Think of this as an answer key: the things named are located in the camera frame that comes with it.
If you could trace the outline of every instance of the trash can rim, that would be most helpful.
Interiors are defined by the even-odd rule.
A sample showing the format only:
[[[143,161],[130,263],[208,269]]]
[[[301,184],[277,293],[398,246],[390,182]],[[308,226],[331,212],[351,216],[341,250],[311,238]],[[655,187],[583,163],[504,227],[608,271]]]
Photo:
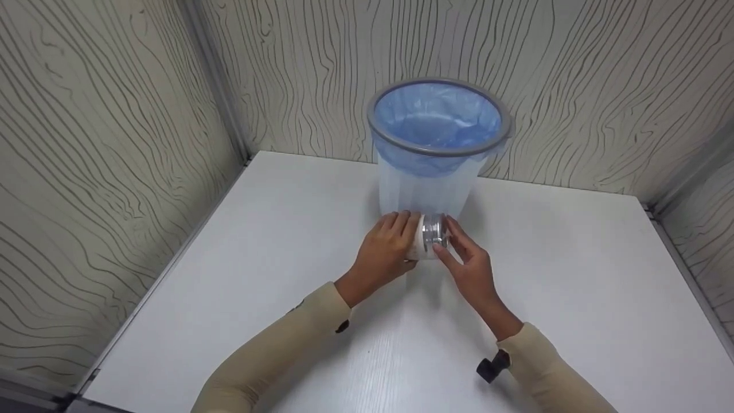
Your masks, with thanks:
[[[420,83],[442,83],[445,85],[457,86],[467,90],[470,90],[480,96],[485,97],[490,103],[497,109],[500,114],[500,130],[497,133],[498,139],[488,140],[486,143],[480,143],[474,146],[468,146],[466,148],[432,148],[430,146],[419,145],[417,143],[409,142],[405,139],[391,134],[388,131],[380,128],[374,117],[374,110],[377,106],[377,102],[384,98],[385,95],[392,92],[395,89],[408,85],[417,85]],[[458,79],[449,79],[444,77],[418,77],[408,80],[403,80],[397,83],[388,85],[372,96],[367,103],[367,122],[370,128],[375,131],[382,139],[387,140],[392,145],[398,148],[410,151],[416,154],[427,155],[429,157],[468,157],[471,155],[481,154],[489,151],[495,147],[498,147],[504,143],[505,140],[512,137],[514,133],[514,124],[512,118],[509,115],[507,107],[497,99],[489,90],[481,88],[476,85],[472,85],[469,82],[464,82]]]

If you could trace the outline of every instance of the beige sleeve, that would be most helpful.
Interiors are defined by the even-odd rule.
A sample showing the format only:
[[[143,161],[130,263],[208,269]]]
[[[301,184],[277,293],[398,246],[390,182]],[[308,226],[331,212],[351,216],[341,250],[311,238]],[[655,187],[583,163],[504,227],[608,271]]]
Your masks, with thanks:
[[[351,309],[329,282],[238,348],[204,383],[192,413],[248,413],[307,349],[334,333]]]
[[[544,413],[609,413],[614,407],[558,354],[530,323],[497,346],[509,354],[509,371]]]

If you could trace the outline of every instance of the trash can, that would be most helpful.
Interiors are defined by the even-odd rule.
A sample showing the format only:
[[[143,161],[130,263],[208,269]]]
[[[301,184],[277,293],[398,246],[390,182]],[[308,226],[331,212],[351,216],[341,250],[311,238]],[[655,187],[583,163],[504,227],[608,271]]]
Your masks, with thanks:
[[[453,79],[421,78],[379,91],[367,106],[377,149],[379,206],[458,216],[479,170],[514,132],[491,93]]]

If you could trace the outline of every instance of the wrist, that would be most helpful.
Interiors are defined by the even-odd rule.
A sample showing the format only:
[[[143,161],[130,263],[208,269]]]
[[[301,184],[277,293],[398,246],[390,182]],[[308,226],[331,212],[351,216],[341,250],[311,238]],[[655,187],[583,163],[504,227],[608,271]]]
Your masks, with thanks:
[[[334,287],[349,308],[354,308],[374,292],[366,285],[364,277],[353,270],[334,281]]]
[[[476,311],[487,327],[492,330],[497,341],[512,337],[523,328],[523,322],[499,298],[488,301]]]

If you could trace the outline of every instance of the hand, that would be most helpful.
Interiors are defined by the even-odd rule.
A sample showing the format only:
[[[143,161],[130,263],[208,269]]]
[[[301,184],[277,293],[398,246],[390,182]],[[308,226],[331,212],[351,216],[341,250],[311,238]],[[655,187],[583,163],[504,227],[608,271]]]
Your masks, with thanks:
[[[500,299],[495,290],[490,255],[469,238],[455,219],[447,216],[446,225],[451,232],[451,245],[464,263],[459,263],[441,245],[434,244],[433,251],[454,277],[464,299],[478,312]]]
[[[505,307],[497,295],[490,255],[464,232],[452,217],[446,217],[450,242],[464,262],[458,262],[439,244],[433,245],[436,256],[454,277],[459,292],[490,327],[497,340],[517,334],[523,323]]]
[[[350,307],[415,268],[417,262],[405,257],[420,220],[420,212],[392,212],[383,215],[367,233],[354,265],[334,283]]]

